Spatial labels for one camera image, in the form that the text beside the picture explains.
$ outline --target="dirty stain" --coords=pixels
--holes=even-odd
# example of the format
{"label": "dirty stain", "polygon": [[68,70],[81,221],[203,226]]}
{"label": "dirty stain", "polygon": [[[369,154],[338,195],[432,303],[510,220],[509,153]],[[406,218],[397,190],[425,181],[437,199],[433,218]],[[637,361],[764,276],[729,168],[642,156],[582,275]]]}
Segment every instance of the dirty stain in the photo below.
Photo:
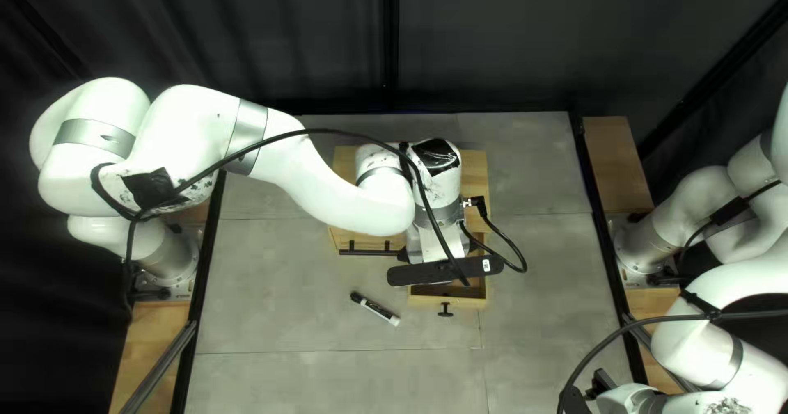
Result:
{"label": "dirty stain", "polygon": [[752,409],[742,406],[735,398],[724,398],[718,403],[712,403],[703,411],[704,414],[750,414]]}

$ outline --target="gray table surface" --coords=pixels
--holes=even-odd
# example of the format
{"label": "gray table surface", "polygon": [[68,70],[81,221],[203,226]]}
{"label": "gray table surface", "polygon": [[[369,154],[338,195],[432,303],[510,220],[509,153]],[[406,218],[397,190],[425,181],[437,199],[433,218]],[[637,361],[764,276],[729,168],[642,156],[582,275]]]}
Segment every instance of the gray table surface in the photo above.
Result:
{"label": "gray table surface", "polygon": [[[303,116],[388,141],[444,137],[485,149],[494,222],[529,272],[488,279],[485,311],[408,308],[392,258],[339,257],[324,223],[280,188],[228,174],[187,412],[552,412],[564,381],[616,329],[591,209],[563,112]],[[351,140],[319,136],[332,149]],[[490,245],[507,252],[491,237]],[[350,290],[399,312],[394,328]],[[604,366],[631,381],[623,344]]]}

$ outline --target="marker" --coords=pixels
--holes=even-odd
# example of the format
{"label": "marker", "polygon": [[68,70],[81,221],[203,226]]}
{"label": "marker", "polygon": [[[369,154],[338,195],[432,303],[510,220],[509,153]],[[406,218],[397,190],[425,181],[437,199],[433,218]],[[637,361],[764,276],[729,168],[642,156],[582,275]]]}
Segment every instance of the marker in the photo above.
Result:
{"label": "marker", "polygon": [[385,320],[389,322],[391,325],[394,325],[395,327],[399,326],[399,317],[397,317],[396,314],[394,314],[393,312],[389,311],[386,308],[383,308],[382,306],[373,302],[372,300],[367,299],[366,297],[362,296],[356,291],[350,293],[350,300],[353,300],[357,304],[360,304],[362,307],[369,309],[370,311],[377,314],[379,317],[385,318]]}

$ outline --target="wooden box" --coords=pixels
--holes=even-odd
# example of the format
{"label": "wooden box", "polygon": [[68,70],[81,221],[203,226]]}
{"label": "wooden box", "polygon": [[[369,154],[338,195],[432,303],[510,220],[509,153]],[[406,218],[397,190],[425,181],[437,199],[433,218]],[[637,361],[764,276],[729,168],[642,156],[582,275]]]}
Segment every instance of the wooden box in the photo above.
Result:
{"label": "wooden box", "polygon": [[[333,169],[351,184],[355,184],[355,146],[338,146],[334,148]],[[463,172],[460,179],[460,193],[464,197],[484,196],[490,213],[490,196],[487,177],[487,153],[477,150],[459,150],[463,158]],[[476,208],[466,208],[465,226],[475,238],[485,243],[485,235],[492,230],[479,216]],[[369,236],[354,233],[346,229],[329,226],[329,235],[337,252],[350,249],[350,241],[354,249],[385,250],[398,252],[405,246],[405,234],[394,234],[387,237]],[[484,252],[478,249],[469,256],[481,256]],[[459,280],[448,285],[417,285],[408,287],[408,305],[432,308],[438,311],[441,304],[449,304],[449,312],[453,309],[483,309],[487,304],[488,288],[485,278],[469,278],[471,286],[465,287]]]}
{"label": "wooden box", "polygon": [[[481,243],[485,242],[485,234],[474,233]],[[480,248],[468,253],[470,256],[486,254]],[[468,278],[470,286],[463,286],[459,280],[447,285],[413,285],[408,287],[408,306],[419,308],[442,309],[448,303],[451,309],[484,309],[487,306],[487,280],[483,277]]]}

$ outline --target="drawer handle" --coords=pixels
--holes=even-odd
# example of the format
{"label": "drawer handle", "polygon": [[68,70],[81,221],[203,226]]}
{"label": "drawer handle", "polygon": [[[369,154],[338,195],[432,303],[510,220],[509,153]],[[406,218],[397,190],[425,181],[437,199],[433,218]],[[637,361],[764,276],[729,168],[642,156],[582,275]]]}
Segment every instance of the drawer handle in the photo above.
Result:
{"label": "drawer handle", "polygon": [[444,306],[444,310],[443,310],[443,311],[441,311],[441,312],[439,312],[439,313],[438,313],[438,315],[439,315],[440,317],[454,317],[454,313],[453,313],[453,312],[449,312],[449,311],[448,311],[448,305],[449,305],[449,303],[448,303],[448,302],[443,302],[443,303],[441,303],[441,304]]}

